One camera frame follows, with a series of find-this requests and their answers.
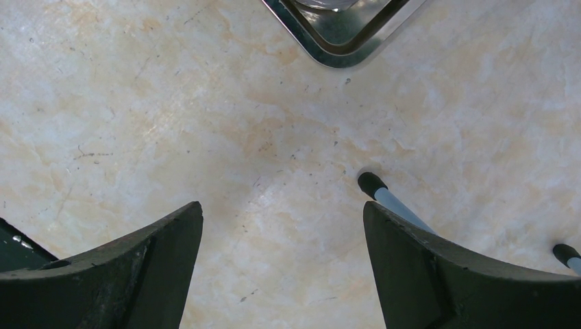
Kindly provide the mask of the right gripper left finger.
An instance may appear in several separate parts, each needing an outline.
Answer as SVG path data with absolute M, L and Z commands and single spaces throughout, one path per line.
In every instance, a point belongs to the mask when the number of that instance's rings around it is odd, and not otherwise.
M 178 328 L 203 231 L 191 202 L 87 252 L 1 274 L 2 328 Z

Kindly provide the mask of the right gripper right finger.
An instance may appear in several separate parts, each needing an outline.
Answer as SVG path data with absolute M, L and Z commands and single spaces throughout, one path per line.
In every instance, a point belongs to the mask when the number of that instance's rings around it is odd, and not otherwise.
M 376 202 L 364 232 L 387 328 L 579 328 L 580 279 L 505 263 Z

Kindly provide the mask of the silver metal tray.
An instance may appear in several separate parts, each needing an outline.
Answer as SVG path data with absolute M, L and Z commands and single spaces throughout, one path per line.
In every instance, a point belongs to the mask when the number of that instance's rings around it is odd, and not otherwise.
M 310 8 L 299 1 L 264 1 L 316 62 L 345 69 L 363 62 L 425 7 L 425 1 L 357 1 L 344 10 Z

